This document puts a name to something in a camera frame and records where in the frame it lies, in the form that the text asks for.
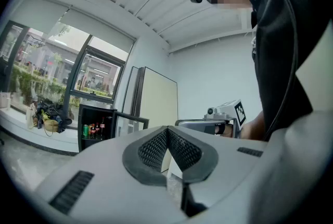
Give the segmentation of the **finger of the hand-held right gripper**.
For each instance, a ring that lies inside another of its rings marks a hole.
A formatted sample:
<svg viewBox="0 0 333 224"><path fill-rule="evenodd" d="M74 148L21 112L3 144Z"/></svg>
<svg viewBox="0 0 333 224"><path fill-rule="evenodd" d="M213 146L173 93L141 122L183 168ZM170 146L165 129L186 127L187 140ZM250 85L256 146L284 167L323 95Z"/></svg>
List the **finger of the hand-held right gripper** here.
<svg viewBox="0 0 333 224"><path fill-rule="evenodd" d="M206 122L204 120L177 120L175 126L184 127L199 132L204 132Z"/></svg>

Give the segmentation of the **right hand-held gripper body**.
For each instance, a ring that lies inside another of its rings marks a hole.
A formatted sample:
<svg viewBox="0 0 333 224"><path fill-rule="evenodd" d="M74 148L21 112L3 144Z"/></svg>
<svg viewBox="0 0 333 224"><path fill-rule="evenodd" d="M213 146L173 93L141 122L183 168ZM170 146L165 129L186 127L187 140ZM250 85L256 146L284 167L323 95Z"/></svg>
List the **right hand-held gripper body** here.
<svg viewBox="0 0 333 224"><path fill-rule="evenodd" d="M215 135L240 138L241 130L246 122L246 114L241 100L238 99L208 108L203 119L214 122Z"/></svg>

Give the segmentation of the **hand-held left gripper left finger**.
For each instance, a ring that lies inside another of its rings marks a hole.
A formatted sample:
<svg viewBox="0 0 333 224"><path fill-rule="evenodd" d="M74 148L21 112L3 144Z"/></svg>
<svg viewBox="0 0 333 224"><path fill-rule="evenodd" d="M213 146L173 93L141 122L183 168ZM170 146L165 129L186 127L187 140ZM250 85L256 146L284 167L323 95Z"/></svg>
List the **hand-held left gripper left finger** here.
<svg viewBox="0 0 333 224"><path fill-rule="evenodd" d="M144 185L123 166L122 155L132 142L159 128L99 142L54 170L37 187L36 194L62 223L181 223L187 215L164 186ZM57 194L80 172L93 174L67 214L53 207Z"/></svg>

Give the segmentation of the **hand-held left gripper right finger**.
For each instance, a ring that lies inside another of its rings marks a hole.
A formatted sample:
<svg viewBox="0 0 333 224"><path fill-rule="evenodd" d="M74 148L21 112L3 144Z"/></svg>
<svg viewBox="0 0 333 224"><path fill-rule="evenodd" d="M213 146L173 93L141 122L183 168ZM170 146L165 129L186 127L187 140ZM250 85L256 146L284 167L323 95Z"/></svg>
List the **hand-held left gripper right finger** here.
<svg viewBox="0 0 333 224"><path fill-rule="evenodd" d="M285 130L268 142L231 139L172 127L201 157L187 169L199 175L184 184L185 208L171 206L168 218L284 218L278 179Z"/></svg>

